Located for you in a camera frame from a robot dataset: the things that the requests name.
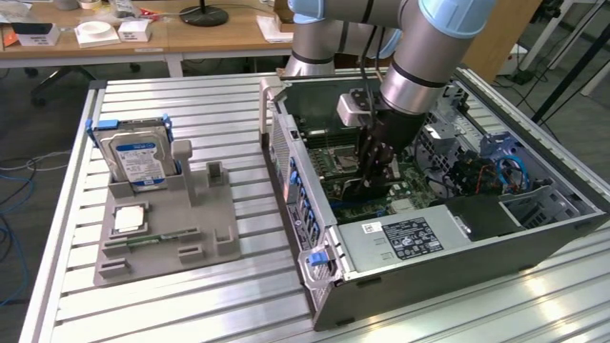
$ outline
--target blue cable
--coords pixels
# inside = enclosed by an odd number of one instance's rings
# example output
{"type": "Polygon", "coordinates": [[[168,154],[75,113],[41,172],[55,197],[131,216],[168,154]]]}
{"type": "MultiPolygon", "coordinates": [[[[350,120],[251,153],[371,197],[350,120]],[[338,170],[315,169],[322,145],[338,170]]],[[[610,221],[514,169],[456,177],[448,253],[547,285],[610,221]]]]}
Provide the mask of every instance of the blue cable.
{"type": "Polygon", "coordinates": [[[514,163],[516,163],[516,165],[523,173],[524,190],[530,189],[530,178],[527,175],[527,169],[524,168],[524,163],[523,163],[522,159],[519,159],[515,155],[506,155],[495,161],[495,168],[498,170],[499,181],[503,184],[510,184],[510,182],[506,181],[504,175],[502,175],[502,161],[504,161],[506,159],[508,159],[508,160],[514,161],[514,163]]]}
{"type": "Polygon", "coordinates": [[[24,179],[21,177],[7,177],[5,175],[0,174],[0,178],[7,179],[7,180],[12,180],[12,181],[27,182],[28,185],[29,185],[28,195],[25,196],[25,198],[21,199],[21,201],[17,202],[15,205],[12,205],[9,208],[3,209],[0,211],[0,214],[7,214],[7,213],[15,211],[17,209],[17,207],[20,207],[29,200],[29,197],[32,196],[32,193],[35,191],[35,184],[33,184],[31,179],[24,179]]]}
{"type": "Polygon", "coordinates": [[[21,281],[21,286],[17,288],[17,290],[11,294],[11,296],[0,303],[0,307],[3,307],[13,298],[25,290],[28,287],[28,266],[25,265],[25,258],[23,255],[23,250],[21,250],[21,243],[19,243],[17,237],[13,235],[12,231],[8,230],[4,227],[0,227],[0,231],[4,232],[7,235],[11,236],[11,239],[15,242],[15,246],[17,247],[17,253],[19,253],[19,258],[21,260],[21,268],[23,268],[23,281],[21,281]]]}

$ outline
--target aluminum extrusion table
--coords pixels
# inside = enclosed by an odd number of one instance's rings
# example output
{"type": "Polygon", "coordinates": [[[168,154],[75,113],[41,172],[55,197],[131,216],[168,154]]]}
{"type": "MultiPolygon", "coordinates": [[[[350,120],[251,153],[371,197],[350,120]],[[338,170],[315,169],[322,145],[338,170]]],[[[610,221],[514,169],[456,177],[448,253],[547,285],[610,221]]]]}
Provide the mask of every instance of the aluminum extrusion table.
{"type": "Polygon", "coordinates": [[[340,329],[311,330],[259,147],[259,80],[269,75],[111,81],[89,90],[20,342],[610,339],[610,229],[520,274],[340,329]],[[219,159],[229,169],[243,258],[97,288],[108,168],[83,134],[85,120],[161,114],[175,137],[192,141],[192,168],[219,159]]]}

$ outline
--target circuit board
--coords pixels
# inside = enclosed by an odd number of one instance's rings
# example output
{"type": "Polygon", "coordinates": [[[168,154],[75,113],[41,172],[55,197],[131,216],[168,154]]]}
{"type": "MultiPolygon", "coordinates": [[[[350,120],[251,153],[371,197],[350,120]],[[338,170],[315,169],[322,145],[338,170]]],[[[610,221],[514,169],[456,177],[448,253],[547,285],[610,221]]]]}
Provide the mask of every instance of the circuit board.
{"type": "Polygon", "coordinates": [[[346,203],[340,199],[343,186],[348,180],[354,179],[358,169],[354,146],[311,149],[308,153],[339,224],[383,217],[412,209],[423,209],[436,200],[435,193],[418,167],[412,162],[400,161],[398,162],[400,180],[391,183],[386,197],[364,203],[346,203]]]}

